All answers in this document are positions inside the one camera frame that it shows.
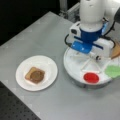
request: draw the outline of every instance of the cable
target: cable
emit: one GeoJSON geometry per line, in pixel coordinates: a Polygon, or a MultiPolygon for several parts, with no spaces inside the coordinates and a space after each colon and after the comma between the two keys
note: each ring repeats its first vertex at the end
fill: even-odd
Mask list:
{"type": "Polygon", "coordinates": [[[69,34],[66,35],[65,39],[64,39],[64,42],[67,46],[71,47],[72,43],[68,43],[67,42],[67,38],[68,38],[69,34]]]}
{"type": "Polygon", "coordinates": [[[103,36],[106,36],[108,33],[110,33],[112,30],[114,30],[114,26],[115,26],[115,21],[113,22],[111,28],[108,30],[107,33],[105,33],[103,36]]]}

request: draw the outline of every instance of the white table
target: white table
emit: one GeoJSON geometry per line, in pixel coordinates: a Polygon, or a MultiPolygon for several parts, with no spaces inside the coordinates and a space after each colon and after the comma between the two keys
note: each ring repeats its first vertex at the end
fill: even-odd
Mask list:
{"type": "MultiPolygon", "coordinates": [[[[74,85],[63,66],[64,37],[71,22],[49,12],[0,47],[0,80],[42,120],[120,120],[120,80],[105,88],[85,90],[74,85]],[[45,55],[59,73],[49,88],[29,92],[16,82],[18,65],[28,57],[45,55]]],[[[119,38],[120,27],[116,33],[119,38]]]]}

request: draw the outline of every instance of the brown food item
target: brown food item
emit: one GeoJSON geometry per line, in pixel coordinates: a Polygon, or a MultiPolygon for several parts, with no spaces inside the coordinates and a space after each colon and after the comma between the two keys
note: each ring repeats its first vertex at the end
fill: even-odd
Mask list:
{"type": "Polygon", "coordinates": [[[113,48],[111,58],[114,59],[120,56],[120,44],[119,42],[115,41],[115,47],[113,48]]]}
{"type": "Polygon", "coordinates": [[[45,72],[43,70],[32,67],[26,74],[25,79],[37,84],[43,80],[44,74],[45,72]]]}

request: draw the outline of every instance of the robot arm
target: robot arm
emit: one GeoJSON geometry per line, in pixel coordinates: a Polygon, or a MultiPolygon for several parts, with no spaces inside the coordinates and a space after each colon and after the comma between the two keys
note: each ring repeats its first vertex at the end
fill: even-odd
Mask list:
{"type": "Polygon", "coordinates": [[[119,0],[81,0],[81,21],[70,28],[69,35],[75,40],[71,48],[89,54],[110,57],[114,42],[101,38],[104,29],[103,18],[120,23],[119,0]]]}

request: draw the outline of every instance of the red object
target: red object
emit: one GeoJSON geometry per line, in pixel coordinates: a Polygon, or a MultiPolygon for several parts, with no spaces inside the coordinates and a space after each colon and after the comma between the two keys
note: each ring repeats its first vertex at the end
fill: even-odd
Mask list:
{"type": "Polygon", "coordinates": [[[84,80],[88,83],[98,83],[99,82],[99,76],[95,73],[86,73],[84,75],[84,80]]]}

